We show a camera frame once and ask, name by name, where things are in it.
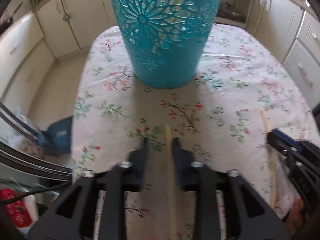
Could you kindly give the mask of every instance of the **flower center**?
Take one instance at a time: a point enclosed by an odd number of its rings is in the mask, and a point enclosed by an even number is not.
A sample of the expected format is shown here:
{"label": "flower center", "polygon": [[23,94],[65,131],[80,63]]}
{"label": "flower center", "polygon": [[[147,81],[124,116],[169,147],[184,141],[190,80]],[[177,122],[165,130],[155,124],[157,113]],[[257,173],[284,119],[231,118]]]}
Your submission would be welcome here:
{"label": "flower center", "polygon": [[142,23],[146,23],[147,22],[147,18],[145,16],[140,16],[139,20]]}

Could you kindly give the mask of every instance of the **table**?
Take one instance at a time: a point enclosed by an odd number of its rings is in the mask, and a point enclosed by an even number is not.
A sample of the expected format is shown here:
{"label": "table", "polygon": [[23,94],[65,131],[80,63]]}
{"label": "table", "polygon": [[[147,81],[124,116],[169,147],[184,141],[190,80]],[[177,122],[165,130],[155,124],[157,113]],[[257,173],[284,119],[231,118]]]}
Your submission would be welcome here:
{"label": "table", "polygon": [[[164,125],[183,148],[212,169],[238,169],[270,201],[270,171],[260,108],[272,128],[319,144],[312,112],[282,65],[254,37],[214,24],[197,75],[177,89],[153,89],[134,76],[114,26],[93,43],[76,100],[72,157],[74,175],[109,170],[126,160],[142,137],[151,142],[142,193],[126,193],[128,239],[167,239]],[[283,161],[277,159],[276,212],[294,202]],[[191,239],[194,193],[179,192],[177,239]]]}

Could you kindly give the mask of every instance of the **red bottle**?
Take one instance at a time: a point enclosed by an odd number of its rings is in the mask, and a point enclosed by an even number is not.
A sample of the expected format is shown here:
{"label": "red bottle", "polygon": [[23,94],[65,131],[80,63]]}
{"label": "red bottle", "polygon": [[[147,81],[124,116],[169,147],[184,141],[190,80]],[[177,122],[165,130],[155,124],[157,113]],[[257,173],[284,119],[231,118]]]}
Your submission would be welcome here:
{"label": "red bottle", "polygon": [[[17,194],[9,188],[0,190],[0,199],[10,199],[16,196]],[[32,219],[23,203],[23,200],[18,200],[12,204],[6,205],[5,209],[7,210],[12,223],[17,228],[25,228],[30,226],[32,223]]]}

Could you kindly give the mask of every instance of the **blue object on floor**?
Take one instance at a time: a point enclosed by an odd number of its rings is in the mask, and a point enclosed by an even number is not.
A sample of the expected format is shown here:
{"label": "blue object on floor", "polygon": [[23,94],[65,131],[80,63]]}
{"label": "blue object on floor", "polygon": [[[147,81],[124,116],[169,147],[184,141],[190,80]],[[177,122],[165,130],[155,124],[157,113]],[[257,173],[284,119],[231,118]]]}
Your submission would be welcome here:
{"label": "blue object on floor", "polygon": [[38,136],[39,145],[47,155],[57,156],[71,153],[72,116],[49,126]]}
{"label": "blue object on floor", "polygon": [[195,75],[220,0],[111,0],[137,78],[175,88]]}

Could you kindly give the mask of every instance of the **silver screw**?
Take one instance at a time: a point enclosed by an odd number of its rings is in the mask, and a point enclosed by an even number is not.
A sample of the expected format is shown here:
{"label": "silver screw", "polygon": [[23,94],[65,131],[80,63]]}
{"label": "silver screw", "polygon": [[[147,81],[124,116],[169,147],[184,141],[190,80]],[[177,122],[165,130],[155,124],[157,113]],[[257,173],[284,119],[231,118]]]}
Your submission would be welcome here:
{"label": "silver screw", "polygon": [[192,162],[191,167],[193,168],[202,168],[204,166],[203,162]]}
{"label": "silver screw", "polygon": [[229,177],[239,177],[239,175],[240,175],[240,172],[238,171],[238,170],[230,170],[230,171],[228,171],[228,175],[229,175]]}
{"label": "silver screw", "polygon": [[86,178],[92,178],[92,177],[95,176],[95,174],[96,173],[94,171],[91,171],[91,170],[82,172],[82,176],[84,176]]}
{"label": "silver screw", "polygon": [[132,167],[132,162],[120,162],[119,167],[120,168],[130,168],[130,167]]}

